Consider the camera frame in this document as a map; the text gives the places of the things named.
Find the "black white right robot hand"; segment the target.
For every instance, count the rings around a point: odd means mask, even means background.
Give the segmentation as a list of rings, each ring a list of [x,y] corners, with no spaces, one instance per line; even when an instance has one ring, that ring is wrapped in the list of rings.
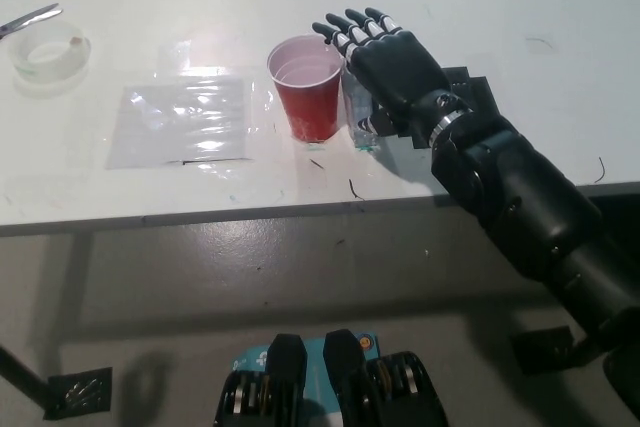
[[[377,105],[358,129],[428,141],[471,111],[428,50],[390,15],[372,7],[347,9],[343,16],[328,13],[312,29],[336,48]]]

